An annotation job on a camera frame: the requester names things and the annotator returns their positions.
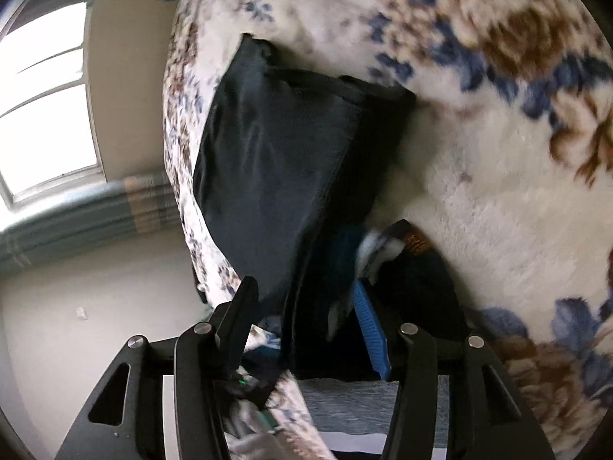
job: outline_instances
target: white wall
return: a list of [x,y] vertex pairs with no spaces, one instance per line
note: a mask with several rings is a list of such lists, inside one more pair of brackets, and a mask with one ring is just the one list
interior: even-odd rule
[[22,442],[27,445],[30,453],[37,460],[50,458],[18,391],[13,365],[8,354],[2,316],[0,316],[0,406],[2,407],[2,413],[4,413],[13,430],[17,431]]
[[108,179],[162,168],[162,78],[176,2],[96,0],[87,72]]
[[[131,335],[143,334],[150,341],[175,337],[205,312],[178,227],[4,279],[0,307],[20,393],[2,396],[7,390],[0,386],[0,406],[21,399],[26,422],[36,430],[23,423],[17,432],[33,453],[38,434],[46,455],[37,455],[38,460],[56,454],[91,390]],[[78,307],[85,308],[87,321],[77,318]]]

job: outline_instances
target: teal fabric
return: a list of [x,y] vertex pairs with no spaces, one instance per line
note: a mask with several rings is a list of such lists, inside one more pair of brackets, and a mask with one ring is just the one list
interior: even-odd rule
[[0,231],[0,276],[179,223],[165,173],[87,186],[16,215]]

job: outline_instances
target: fuzzy blanket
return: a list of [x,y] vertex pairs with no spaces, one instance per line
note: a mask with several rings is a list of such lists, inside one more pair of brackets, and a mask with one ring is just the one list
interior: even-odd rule
[[[166,169],[214,305],[239,279],[208,234],[192,170],[244,32],[290,66],[417,94],[368,224],[406,218],[430,237],[554,451],[572,458],[613,402],[613,58],[581,1],[181,0]],[[269,342],[253,329],[250,344]],[[289,375],[271,406],[304,458],[333,458]]]

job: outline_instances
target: dark clothing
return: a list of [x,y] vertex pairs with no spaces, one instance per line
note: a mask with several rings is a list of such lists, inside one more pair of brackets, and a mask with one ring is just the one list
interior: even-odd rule
[[401,219],[385,234],[405,243],[393,261],[384,262],[374,285],[378,299],[432,337],[461,342],[470,334],[445,261],[425,235]]
[[327,318],[321,264],[310,259],[363,223],[414,103],[399,85],[284,69],[272,44],[243,35],[211,104],[193,190],[217,246],[257,279],[259,317],[283,315],[285,358],[298,332],[307,345],[325,333],[314,329]]
[[362,452],[332,452],[338,460],[379,460],[381,455]]

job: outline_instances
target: floral blanket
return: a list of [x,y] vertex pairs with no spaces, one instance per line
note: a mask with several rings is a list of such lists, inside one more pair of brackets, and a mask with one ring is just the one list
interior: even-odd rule
[[[417,94],[368,225],[406,218],[429,235],[554,451],[572,458],[613,403],[613,57],[581,1],[181,0],[166,169],[214,306],[239,279],[207,231],[192,170],[245,32],[291,67]],[[254,329],[249,343],[269,342]],[[304,458],[332,458],[290,376],[273,407]]]

